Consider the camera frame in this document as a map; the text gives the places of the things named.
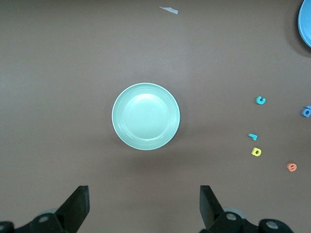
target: paper scrap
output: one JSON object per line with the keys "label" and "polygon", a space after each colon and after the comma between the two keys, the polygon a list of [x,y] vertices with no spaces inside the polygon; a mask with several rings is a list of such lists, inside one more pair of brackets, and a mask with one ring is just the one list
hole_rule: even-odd
{"label": "paper scrap", "polygon": [[160,8],[162,8],[162,9],[164,9],[166,11],[169,11],[171,13],[178,14],[178,11],[173,9],[173,8],[171,8],[171,7],[162,7],[162,6],[160,6]]}

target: screw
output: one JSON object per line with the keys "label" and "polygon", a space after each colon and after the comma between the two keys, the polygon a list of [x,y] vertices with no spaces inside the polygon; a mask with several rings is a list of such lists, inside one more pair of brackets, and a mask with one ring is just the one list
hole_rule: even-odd
{"label": "screw", "polygon": [[227,214],[226,217],[231,221],[237,220],[237,217],[232,213]]}
{"label": "screw", "polygon": [[271,229],[274,229],[274,230],[278,229],[278,225],[273,221],[267,221],[266,225]]}
{"label": "screw", "polygon": [[42,223],[42,222],[47,221],[48,219],[49,219],[48,217],[44,216],[44,217],[39,219],[39,222]]}

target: light green plate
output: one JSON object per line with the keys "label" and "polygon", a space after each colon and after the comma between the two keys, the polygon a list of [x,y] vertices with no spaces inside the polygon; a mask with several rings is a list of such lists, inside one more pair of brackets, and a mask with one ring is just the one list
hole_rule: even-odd
{"label": "light green plate", "polygon": [[119,138],[139,150],[167,144],[180,120],[176,100],[163,87],[138,83],[125,89],[112,109],[112,124]]}

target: plate rim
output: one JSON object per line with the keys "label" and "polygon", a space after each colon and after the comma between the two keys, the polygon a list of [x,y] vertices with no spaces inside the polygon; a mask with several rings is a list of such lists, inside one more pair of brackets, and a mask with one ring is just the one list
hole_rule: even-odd
{"label": "plate rim", "polygon": [[302,11],[304,4],[306,4],[307,1],[308,0],[304,0],[302,2],[299,13],[298,13],[298,30],[299,30],[299,33],[300,33],[302,40],[311,48],[311,38],[309,38],[309,41],[306,39],[308,37],[305,36],[303,29],[302,29],[302,26],[301,26],[301,11]]}
{"label": "plate rim", "polygon": [[[156,87],[161,88],[162,90],[164,90],[166,93],[168,93],[168,94],[170,95],[170,97],[172,98],[172,100],[173,100],[173,102],[174,102],[174,104],[176,105],[177,110],[178,110],[178,117],[177,117],[177,118],[178,118],[178,121],[176,121],[176,122],[177,122],[177,123],[176,123],[176,130],[175,130],[175,132],[173,133],[172,137],[171,137],[169,140],[167,140],[164,144],[162,144],[162,145],[160,145],[160,146],[157,146],[157,147],[152,147],[152,148],[150,148],[150,149],[144,149],[144,148],[136,147],[136,146],[130,145],[129,143],[125,142],[125,141],[122,139],[122,137],[118,134],[118,131],[116,130],[115,122],[114,122],[114,119],[113,119],[114,110],[115,110],[115,107],[116,107],[116,103],[117,103],[118,100],[121,98],[121,96],[124,94],[124,92],[126,92],[128,89],[131,89],[131,88],[133,88],[133,87],[135,87],[135,86],[143,85],[143,84],[147,84],[147,85],[151,85],[151,86],[156,86]],[[138,149],[138,150],[155,150],[155,149],[158,149],[158,148],[160,148],[160,147],[166,145],[167,143],[169,143],[169,142],[173,139],[173,137],[176,135],[176,133],[177,133],[177,131],[178,131],[178,129],[179,129],[179,124],[180,124],[180,110],[179,110],[179,105],[178,105],[178,103],[177,103],[175,97],[174,97],[166,88],[164,88],[164,87],[162,87],[162,86],[160,86],[160,85],[158,85],[158,84],[155,84],[155,83],[136,83],[136,84],[133,84],[133,85],[127,87],[126,89],[124,89],[124,90],[118,95],[118,97],[116,98],[116,100],[115,100],[115,102],[114,102],[114,104],[113,104],[113,107],[112,107],[112,111],[111,111],[111,120],[112,120],[112,125],[113,125],[114,130],[115,130],[116,134],[118,135],[118,137],[122,140],[122,142],[124,142],[124,143],[127,144],[128,146],[130,146],[130,147],[132,147],[132,148],[135,148],[135,149]]]}

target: blue plate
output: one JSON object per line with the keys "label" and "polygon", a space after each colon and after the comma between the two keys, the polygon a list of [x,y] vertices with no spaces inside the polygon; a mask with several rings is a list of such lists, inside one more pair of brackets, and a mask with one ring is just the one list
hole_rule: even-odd
{"label": "blue plate", "polygon": [[311,0],[304,0],[298,15],[299,33],[308,46],[311,47]]}
{"label": "blue plate", "polygon": [[138,83],[125,89],[112,109],[112,124],[119,138],[139,150],[167,144],[180,121],[178,104],[165,88]]}

